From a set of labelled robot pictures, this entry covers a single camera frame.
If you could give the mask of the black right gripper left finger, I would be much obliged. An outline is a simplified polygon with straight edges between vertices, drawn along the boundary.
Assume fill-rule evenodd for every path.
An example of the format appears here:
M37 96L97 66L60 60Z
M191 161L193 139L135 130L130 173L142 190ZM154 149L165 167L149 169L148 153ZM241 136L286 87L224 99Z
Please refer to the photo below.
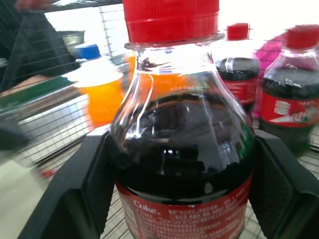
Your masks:
M94 130L56 172L17 239L100 239L114 181L108 131Z

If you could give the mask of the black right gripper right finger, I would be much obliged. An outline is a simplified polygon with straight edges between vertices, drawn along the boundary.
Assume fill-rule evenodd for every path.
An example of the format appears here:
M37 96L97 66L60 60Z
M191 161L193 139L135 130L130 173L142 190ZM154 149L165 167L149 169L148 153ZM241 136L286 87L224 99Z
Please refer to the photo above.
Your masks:
M267 239L319 239L319 180L276 136L256 134L250 203Z

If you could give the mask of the cola bottle with red cap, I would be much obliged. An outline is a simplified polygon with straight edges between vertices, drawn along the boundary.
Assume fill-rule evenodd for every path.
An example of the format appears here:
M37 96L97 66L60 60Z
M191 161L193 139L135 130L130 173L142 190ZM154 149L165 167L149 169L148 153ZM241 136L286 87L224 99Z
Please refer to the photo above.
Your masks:
M212 57L219 0L123 0L136 54L110 131L111 167L137 239L238 239L256 155L248 115ZM180 74L191 87L151 100L143 74Z
M220 77L248 113L255 104L260 74L260 62L251 49L249 33L248 23L229 25L226 39L213 46L213 59Z
M300 156L319 124L319 25L297 25L283 35L278 57L262 79L259 128Z

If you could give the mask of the green conveyor belt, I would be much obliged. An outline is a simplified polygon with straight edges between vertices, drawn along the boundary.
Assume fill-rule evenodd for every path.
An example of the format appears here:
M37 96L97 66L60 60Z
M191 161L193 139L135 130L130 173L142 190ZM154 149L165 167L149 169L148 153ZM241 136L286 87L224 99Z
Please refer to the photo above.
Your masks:
M72 86L74 83L66 77L57 77L52 80L44 81L16 93L0 98L0 112L16 108L32 100L48 95L57 90Z

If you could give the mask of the orange soda bottle blue cap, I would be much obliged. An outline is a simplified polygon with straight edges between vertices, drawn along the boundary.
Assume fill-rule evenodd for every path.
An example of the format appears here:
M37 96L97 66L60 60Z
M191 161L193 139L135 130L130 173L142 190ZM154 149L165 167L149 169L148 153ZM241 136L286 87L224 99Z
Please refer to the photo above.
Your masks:
M124 97L123 73L100 53L97 44L80 44L75 53L81 63L70 80L88 97L87 112L92 125L110 124Z

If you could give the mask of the magenta bottle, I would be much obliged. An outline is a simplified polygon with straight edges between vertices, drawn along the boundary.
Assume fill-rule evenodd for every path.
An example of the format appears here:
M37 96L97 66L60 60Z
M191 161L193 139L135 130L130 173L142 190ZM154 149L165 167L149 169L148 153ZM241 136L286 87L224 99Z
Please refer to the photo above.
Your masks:
M251 113L254 121L260 119L260 107L262 103L262 79L264 77L265 70L276 60L281 52L282 41L285 39L286 34L283 33L268 41L256 51L256 57L260 63L259 80L257 83L256 101Z

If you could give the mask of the person in dark clothing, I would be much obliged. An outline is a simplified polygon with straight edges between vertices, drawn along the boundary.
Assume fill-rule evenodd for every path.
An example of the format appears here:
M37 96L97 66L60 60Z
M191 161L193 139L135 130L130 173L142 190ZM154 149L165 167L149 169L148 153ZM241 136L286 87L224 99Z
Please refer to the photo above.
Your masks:
M0 93L35 76L56 77L79 68L45 14L27 13L29 0L0 0Z

